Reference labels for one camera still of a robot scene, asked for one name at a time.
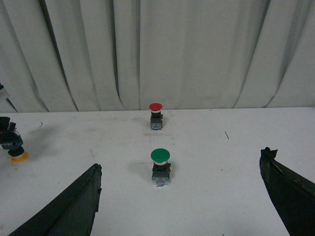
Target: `red button cap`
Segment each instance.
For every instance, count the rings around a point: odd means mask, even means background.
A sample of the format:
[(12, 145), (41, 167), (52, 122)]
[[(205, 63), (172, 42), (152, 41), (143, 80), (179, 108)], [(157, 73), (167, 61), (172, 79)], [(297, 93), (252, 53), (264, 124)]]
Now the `red button cap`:
[(149, 106), (149, 108), (150, 108), (152, 111), (155, 111), (155, 112), (161, 110), (162, 107), (163, 107), (162, 104), (159, 104), (159, 103), (152, 103), (152, 104)]

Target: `small debris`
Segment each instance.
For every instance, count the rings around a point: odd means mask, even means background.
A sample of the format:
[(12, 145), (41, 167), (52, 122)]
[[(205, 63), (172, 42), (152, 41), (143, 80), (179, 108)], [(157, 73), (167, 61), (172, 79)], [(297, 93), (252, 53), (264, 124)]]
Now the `small debris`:
[(227, 139), (230, 140), (226, 132), (225, 132), (225, 135), (227, 136)]

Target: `curtain fold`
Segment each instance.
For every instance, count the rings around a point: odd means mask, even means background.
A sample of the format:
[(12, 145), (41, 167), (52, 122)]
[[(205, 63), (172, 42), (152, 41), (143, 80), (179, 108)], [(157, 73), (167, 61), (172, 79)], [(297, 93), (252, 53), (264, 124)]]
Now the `curtain fold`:
[(315, 106), (312, 0), (42, 1), (0, 0), (19, 112)]
[(235, 108), (266, 107), (274, 98), (295, 51), (309, 3), (307, 0), (271, 1)]
[(0, 0), (0, 79), (20, 112), (74, 111), (37, 1)]
[(119, 97), (140, 110), (140, 0), (114, 0)]

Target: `green button cap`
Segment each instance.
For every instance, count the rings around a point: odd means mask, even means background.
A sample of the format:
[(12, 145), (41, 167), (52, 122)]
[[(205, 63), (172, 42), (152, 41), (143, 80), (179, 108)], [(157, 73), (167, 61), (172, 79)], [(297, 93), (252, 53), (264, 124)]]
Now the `green button cap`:
[(162, 163), (164, 161), (167, 161), (171, 155), (169, 154), (169, 151), (163, 148), (155, 149), (151, 153), (151, 158), (155, 162)]

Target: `white table surface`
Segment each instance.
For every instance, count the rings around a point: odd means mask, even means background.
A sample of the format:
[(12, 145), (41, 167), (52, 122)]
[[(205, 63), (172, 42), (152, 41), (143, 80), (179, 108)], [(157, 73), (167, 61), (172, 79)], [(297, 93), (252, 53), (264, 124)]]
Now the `white table surface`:
[[(260, 176), (260, 150), (278, 149), (276, 160), (315, 182), (315, 108), (162, 114), (161, 131), (150, 130), (150, 111), (1, 114), (30, 156), (11, 164), (0, 150), (0, 235), (94, 163), (103, 190), (93, 236), (288, 235)], [(151, 184), (156, 148), (171, 153), (169, 186)]]

